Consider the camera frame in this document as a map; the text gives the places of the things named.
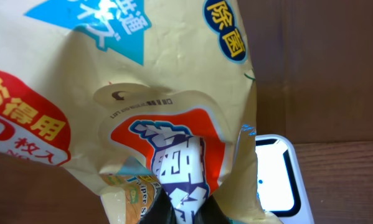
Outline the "yellow wet wipes pack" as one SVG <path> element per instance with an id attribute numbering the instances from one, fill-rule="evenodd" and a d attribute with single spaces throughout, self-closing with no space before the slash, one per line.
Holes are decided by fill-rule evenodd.
<path id="1" fill-rule="evenodd" d="M 211 195 L 230 223 L 278 223 L 256 87 L 237 1 L 0 0 L 0 153 L 64 168 L 110 223 L 161 188 L 176 223 Z"/>

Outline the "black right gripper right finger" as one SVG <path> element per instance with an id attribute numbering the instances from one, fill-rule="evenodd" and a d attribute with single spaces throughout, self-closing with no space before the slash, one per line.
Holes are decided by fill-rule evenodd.
<path id="1" fill-rule="evenodd" d="M 230 224 L 219 205 L 211 195 L 200 207 L 194 217 L 195 224 Z"/>

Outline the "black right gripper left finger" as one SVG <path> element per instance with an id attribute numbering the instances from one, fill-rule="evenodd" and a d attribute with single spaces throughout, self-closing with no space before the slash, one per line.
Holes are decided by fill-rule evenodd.
<path id="1" fill-rule="evenodd" d="M 163 188 L 138 224 L 176 224 L 174 209 Z"/>

